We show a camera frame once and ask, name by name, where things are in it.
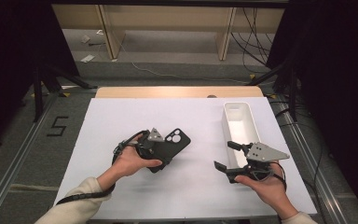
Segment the white sleeve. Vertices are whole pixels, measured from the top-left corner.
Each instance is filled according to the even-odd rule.
[[[282,223],[284,224],[316,224],[312,218],[308,214],[305,214],[303,212],[297,213],[297,215],[293,217],[289,217],[285,220],[282,220]]]
[[[85,179],[79,187],[70,190],[65,197],[81,193],[102,192],[101,187],[94,177]],[[44,214],[36,224],[60,224],[60,223],[86,223],[97,213],[103,201],[109,200],[111,194],[103,198],[92,198],[62,203],[52,207]]]

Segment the white plastic container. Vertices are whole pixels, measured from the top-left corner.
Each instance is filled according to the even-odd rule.
[[[241,145],[261,142],[251,108],[246,103],[225,103],[222,124],[226,142],[233,141]],[[228,169],[241,168],[248,163],[243,151],[227,147],[227,154]]]

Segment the white table surface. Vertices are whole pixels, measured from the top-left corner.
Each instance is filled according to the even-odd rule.
[[[224,103],[250,105],[262,143],[290,154],[269,102],[262,97],[182,99],[92,99],[56,202],[88,176],[98,176],[112,161],[122,140],[157,128],[167,135],[175,128],[191,143],[162,171],[143,169],[117,182],[112,199],[95,220],[155,221],[232,219],[276,216],[248,187],[229,184],[213,161],[228,165],[222,129]],[[292,157],[281,161],[287,194],[305,213],[316,209]]]

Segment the gray carpet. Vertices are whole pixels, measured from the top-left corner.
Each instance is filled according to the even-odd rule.
[[[77,63],[76,65],[82,79],[91,85],[97,86],[234,86],[243,85],[243,82],[251,80],[249,77],[251,72],[241,65],[136,64],[143,69],[159,73],[159,75],[141,71],[131,63]],[[266,68],[257,66],[249,67],[249,69],[260,72],[266,71]],[[187,78],[162,77],[160,75],[176,75]],[[265,94],[273,93],[272,84],[269,84],[271,81],[273,81],[273,78],[260,85]],[[60,78],[60,82],[62,85],[74,85],[63,78]],[[0,208],[0,223],[33,223],[52,206],[57,187],[61,184],[90,99],[94,97],[94,92],[79,88],[68,90],[68,92],[71,92],[68,97],[58,98],[49,110],[46,121],[38,133],[31,151],[15,180],[15,184],[33,185],[36,186],[35,189],[12,189]],[[32,125],[34,102],[31,93],[32,91],[24,98],[26,106],[19,107],[18,112],[1,136],[3,145],[0,147],[0,179]],[[269,100],[271,102],[278,101],[277,99]],[[279,104],[271,104],[271,107],[275,114],[282,110]],[[306,136],[315,157],[322,153],[321,170],[328,177],[328,183],[342,205],[346,218],[349,223],[358,223],[358,201],[351,192],[351,188],[346,183],[334,160],[328,156],[328,148],[324,145],[324,141],[317,131],[317,126],[314,124],[306,106],[301,103],[300,97],[297,107],[296,112],[298,123],[301,124],[301,131]],[[57,123],[66,126],[63,135],[56,137],[48,136],[50,133],[57,133],[59,131],[51,128],[51,125],[58,116],[68,117],[68,119],[59,119]],[[277,117],[277,120],[281,125],[286,124],[282,116]],[[293,154],[299,172],[307,182],[312,183],[313,175],[305,164],[304,157],[298,150],[289,127],[282,126],[282,133]],[[316,197],[319,196],[315,195],[315,192],[311,188],[309,188],[309,193],[315,202],[315,206],[321,209],[316,200]],[[327,223],[333,223],[323,202],[321,206]],[[318,223],[324,223],[321,214],[315,216],[314,219]],[[279,222],[277,218],[252,220],[252,224],[265,223]]]

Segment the hand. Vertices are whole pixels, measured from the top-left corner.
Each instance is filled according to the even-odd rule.
[[[138,140],[142,135],[136,136],[133,140]],[[124,147],[123,152],[119,155],[113,165],[100,175],[97,180],[102,190],[109,189],[121,177],[133,175],[144,167],[160,166],[162,161],[144,160],[136,152],[135,147]]]
[[[282,176],[282,169],[278,164],[272,163],[270,166],[276,175]],[[287,219],[298,213],[290,203],[284,185],[278,178],[270,176],[264,180],[255,181],[248,176],[237,175],[235,181],[254,190],[264,203],[270,205],[278,213],[281,219]]]

